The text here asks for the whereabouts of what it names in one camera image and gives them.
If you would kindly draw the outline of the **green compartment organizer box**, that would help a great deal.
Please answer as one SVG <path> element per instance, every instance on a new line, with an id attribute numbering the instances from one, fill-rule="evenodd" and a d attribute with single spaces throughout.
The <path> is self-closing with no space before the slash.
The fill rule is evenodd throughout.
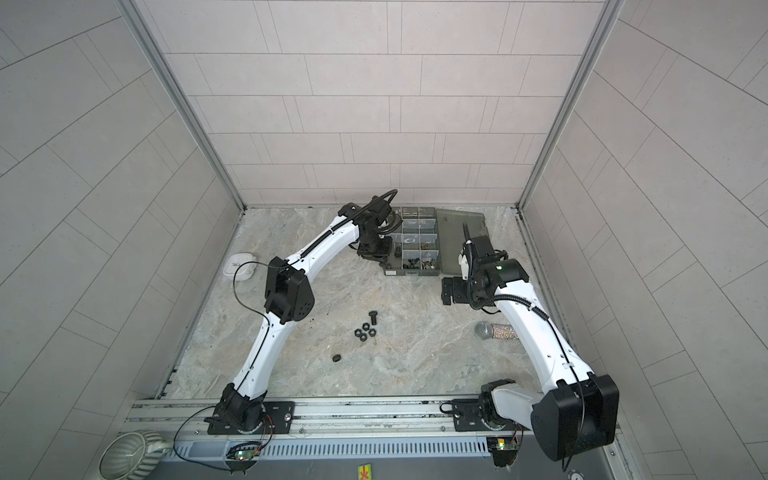
<path id="1" fill-rule="evenodd" d="M 395 207 L 401 225 L 390 232 L 389 256 L 382 264 L 386 276 L 460 276 L 459 257 L 470 237 L 488 235 L 483 213 L 434 207 Z"/>

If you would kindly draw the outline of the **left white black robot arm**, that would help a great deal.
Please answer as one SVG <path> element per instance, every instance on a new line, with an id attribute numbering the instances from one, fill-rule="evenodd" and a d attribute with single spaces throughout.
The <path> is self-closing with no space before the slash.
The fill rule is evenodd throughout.
<path id="1" fill-rule="evenodd" d="M 312 242 L 265 265 L 265 304 L 259 313 L 262 325 L 243 366 L 223 389 L 212 414 L 204 419 L 209 434 L 252 434 L 266 429 L 264 398 L 269 380 L 287 339 L 314 308 L 313 280 L 352 244 L 364 259 L 385 259 L 391 249 L 391 240 L 385 235 L 402 223 L 399 217 L 389 219 L 391 201 L 397 193 L 392 189 L 375 195 L 363 206 L 344 205 Z"/>

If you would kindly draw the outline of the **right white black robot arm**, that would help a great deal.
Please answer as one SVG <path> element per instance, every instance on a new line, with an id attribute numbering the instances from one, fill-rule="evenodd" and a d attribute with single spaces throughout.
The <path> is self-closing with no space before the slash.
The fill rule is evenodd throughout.
<path id="1" fill-rule="evenodd" d="M 581 453 L 614 442 L 620 393 L 609 375 L 598 376 L 568 344 L 537 298 L 520 262 L 492 246 L 486 235 L 463 231 L 452 301 L 483 311 L 494 307 L 517 335 L 540 382 L 539 391 L 510 379 L 482 386 L 472 405 L 491 431 L 529 430 L 547 458 L 567 468 Z"/>

